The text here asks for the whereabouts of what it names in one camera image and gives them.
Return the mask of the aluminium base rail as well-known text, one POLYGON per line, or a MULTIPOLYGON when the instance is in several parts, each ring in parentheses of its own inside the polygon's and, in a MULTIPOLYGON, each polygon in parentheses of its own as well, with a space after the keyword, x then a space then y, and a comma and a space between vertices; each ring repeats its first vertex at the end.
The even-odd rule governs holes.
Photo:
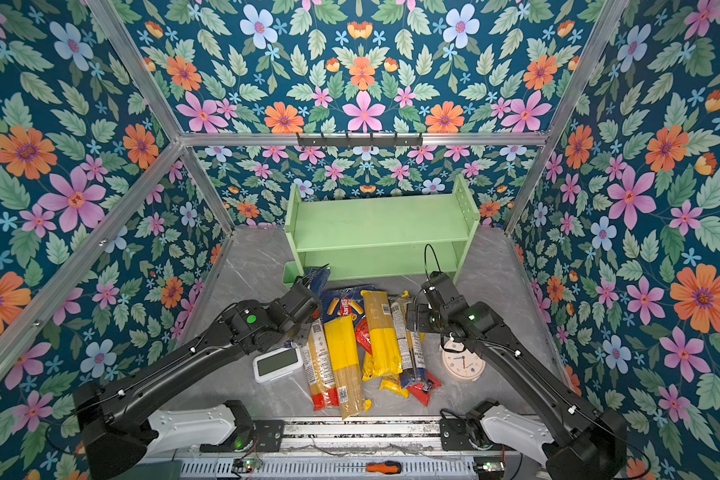
POLYGON ((241 418, 228 422, 202 413, 198 423, 176 412, 158 417, 159 437, 148 447, 146 460, 176 454, 221 454, 244 458, 255 453, 305 451, 325 455, 361 455, 396 450, 403 455, 514 450, 540 463, 576 442, 590 440, 609 446, 614 436, 601 421, 584 429, 553 435, 538 417, 512 412, 502 405, 466 418, 438 416, 241 418))

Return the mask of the metal hook rail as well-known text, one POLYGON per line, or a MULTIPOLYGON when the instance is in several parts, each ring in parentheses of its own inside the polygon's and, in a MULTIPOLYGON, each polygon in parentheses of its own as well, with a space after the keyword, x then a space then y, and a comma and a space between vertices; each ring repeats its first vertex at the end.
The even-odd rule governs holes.
POLYGON ((424 144, 422 134, 369 133, 369 134, 297 134, 297 145, 301 147, 419 147, 424 144))

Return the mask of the blue Barilla spaghetti box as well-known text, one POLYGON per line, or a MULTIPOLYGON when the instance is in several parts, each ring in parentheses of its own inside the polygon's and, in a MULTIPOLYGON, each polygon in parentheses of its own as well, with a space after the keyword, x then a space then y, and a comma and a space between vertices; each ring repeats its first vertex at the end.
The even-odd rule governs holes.
POLYGON ((320 267, 307 267, 302 276, 301 283, 311 292, 319 296, 330 278, 331 268, 328 264, 320 267))

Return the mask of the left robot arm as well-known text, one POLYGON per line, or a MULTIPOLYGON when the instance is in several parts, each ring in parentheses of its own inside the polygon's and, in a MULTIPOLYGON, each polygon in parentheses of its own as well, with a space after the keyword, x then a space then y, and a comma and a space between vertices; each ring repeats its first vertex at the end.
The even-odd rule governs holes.
POLYGON ((240 409, 224 404, 176 415, 163 406, 220 368, 282 345, 319 307, 318 296, 302 283, 268 303, 237 301, 155 363, 106 385, 83 384, 73 401, 91 477, 111 479, 151 453, 227 442, 243 424, 240 409))

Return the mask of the red-ended spaghetti bag white label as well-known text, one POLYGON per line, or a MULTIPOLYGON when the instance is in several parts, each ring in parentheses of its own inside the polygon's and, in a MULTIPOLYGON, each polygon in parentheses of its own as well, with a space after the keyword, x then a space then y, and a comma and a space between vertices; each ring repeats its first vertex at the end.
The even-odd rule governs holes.
POLYGON ((339 407, 338 390, 331 364, 323 324, 315 320, 309 326, 307 340, 300 347, 313 410, 339 407))

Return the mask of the orange handled screwdriver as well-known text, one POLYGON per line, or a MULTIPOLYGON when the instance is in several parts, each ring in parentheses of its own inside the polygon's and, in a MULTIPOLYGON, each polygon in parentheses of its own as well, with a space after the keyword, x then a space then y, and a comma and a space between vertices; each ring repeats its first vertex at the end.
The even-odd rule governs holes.
POLYGON ((398 475, 403 472, 401 462, 386 460, 383 462, 364 462, 364 463, 315 463, 312 465, 317 473, 374 473, 382 475, 398 475))

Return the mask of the red spaghetti bag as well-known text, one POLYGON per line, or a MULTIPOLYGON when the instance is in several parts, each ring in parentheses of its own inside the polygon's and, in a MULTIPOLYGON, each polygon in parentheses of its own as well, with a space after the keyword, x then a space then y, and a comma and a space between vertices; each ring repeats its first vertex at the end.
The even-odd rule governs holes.
MULTIPOLYGON (((355 338, 357 340, 357 343, 365 351, 362 365, 362 380, 364 382, 367 382, 372 379, 378 378, 378 375, 375 374, 375 363, 372 355, 370 330, 366 319, 363 319, 356 326, 355 338)), ((383 376, 379 389, 388 390, 403 398, 409 398, 410 396, 413 396, 423 406, 427 407, 429 405, 432 392, 440 388, 442 386, 442 383, 432 374, 429 374, 426 369, 424 369, 424 372, 427 375, 427 380, 425 382, 418 383, 414 383, 409 378, 403 379, 403 374, 383 376)))

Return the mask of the yellow-banded spaghetti bag barcode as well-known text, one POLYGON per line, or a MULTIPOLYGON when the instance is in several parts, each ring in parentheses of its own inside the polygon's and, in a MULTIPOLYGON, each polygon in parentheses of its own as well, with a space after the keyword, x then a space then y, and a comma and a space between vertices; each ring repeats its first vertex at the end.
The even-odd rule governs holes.
POLYGON ((402 358, 394 328, 391 306, 384 291, 362 290, 365 315, 369 328, 373 375, 385 377, 402 372, 402 358))

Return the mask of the clear spaghetti bag blue end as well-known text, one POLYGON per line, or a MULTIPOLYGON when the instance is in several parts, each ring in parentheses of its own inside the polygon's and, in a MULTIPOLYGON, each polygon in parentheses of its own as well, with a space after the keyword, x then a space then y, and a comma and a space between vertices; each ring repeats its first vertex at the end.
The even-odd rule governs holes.
POLYGON ((428 381, 421 339, 417 331, 407 327, 407 311, 412 301, 409 297, 394 297, 391 313, 398 350, 401 358, 401 386, 404 389, 423 385, 428 381))

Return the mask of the green two-tier shelf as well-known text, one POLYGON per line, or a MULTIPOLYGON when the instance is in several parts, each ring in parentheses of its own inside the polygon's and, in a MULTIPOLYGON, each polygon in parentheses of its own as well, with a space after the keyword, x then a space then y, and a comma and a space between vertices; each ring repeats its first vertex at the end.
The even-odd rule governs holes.
POLYGON ((459 277, 480 222, 464 177, 448 194, 304 202, 291 189, 284 231, 294 260, 282 282, 328 266, 332 281, 423 275, 459 277))

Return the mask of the white digital clock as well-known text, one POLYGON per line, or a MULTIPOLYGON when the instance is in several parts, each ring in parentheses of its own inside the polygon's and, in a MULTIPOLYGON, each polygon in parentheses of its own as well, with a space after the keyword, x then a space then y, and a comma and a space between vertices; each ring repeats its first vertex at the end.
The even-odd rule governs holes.
POLYGON ((253 359, 254 380, 258 384, 286 377, 303 367, 303 357, 298 347, 282 347, 253 359))

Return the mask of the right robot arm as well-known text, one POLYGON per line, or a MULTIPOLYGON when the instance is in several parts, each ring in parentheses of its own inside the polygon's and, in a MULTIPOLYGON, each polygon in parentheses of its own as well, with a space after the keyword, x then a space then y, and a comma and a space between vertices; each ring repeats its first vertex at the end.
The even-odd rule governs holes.
POLYGON ((486 399, 467 412, 462 436, 477 448, 503 445, 537 462, 553 479, 614 479, 627 464, 627 423, 599 410, 545 368, 484 302, 469 304, 442 271, 429 275, 406 319, 451 342, 445 352, 473 353, 533 409, 520 415, 486 399))

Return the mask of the yellow spaghetti bag long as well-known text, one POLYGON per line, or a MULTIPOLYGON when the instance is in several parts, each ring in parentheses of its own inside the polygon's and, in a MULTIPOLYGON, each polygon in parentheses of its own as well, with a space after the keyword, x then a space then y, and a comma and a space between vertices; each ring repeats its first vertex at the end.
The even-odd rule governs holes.
POLYGON ((343 420, 367 412, 372 405, 363 390, 354 319, 355 316, 350 314, 324 324, 343 420))

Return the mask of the blue Barilla rigatoni box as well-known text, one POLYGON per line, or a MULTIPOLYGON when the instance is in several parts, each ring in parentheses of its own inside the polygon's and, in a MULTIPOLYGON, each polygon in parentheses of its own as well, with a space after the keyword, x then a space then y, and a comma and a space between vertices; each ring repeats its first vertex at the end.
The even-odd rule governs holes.
POLYGON ((354 325, 365 318, 363 291, 374 291, 372 285, 355 285, 324 290, 320 295, 321 321, 331 322, 349 316, 354 325))

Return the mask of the cream analog alarm clock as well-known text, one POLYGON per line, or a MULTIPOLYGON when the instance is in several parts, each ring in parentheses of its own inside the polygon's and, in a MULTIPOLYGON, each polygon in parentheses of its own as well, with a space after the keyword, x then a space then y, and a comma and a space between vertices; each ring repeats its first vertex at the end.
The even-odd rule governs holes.
POLYGON ((441 347, 441 358, 447 373, 458 381, 476 381, 486 367, 482 358, 453 340, 441 347))

